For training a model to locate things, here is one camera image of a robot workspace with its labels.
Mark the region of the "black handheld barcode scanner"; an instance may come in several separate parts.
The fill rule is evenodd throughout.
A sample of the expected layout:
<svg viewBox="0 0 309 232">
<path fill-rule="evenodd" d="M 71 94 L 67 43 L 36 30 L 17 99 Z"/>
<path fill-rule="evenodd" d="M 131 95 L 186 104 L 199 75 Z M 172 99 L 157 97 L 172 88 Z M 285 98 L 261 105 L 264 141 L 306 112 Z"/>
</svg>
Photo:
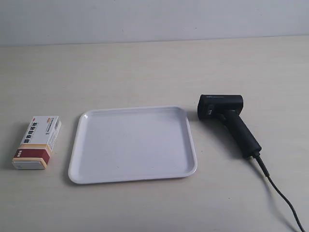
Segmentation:
<svg viewBox="0 0 309 232">
<path fill-rule="evenodd" d="M 243 109 L 241 95 L 201 95 L 197 105 L 198 119 L 216 119 L 229 131 L 244 158 L 260 160 L 261 146 L 240 117 Z"/>
</svg>

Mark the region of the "white red medicine box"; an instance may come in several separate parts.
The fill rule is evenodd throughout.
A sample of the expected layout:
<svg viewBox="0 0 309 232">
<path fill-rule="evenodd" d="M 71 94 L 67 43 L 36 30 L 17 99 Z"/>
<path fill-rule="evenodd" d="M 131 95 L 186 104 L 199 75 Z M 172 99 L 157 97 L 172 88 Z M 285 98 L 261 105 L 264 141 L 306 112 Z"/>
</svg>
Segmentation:
<svg viewBox="0 0 309 232">
<path fill-rule="evenodd" d="M 59 116 L 34 116 L 12 159 L 18 170 L 44 170 L 60 132 Z"/>
</svg>

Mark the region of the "white plastic tray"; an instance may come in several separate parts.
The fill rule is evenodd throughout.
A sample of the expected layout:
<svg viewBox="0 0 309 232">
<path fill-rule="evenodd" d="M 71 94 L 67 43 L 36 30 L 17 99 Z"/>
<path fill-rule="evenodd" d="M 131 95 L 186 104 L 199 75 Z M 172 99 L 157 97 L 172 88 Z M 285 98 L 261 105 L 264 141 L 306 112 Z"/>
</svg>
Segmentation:
<svg viewBox="0 0 309 232">
<path fill-rule="evenodd" d="M 184 178 L 197 169 L 185 110 L 90 110 L 79 118 L 68 176 L 79 185 Z"/>
</svg>

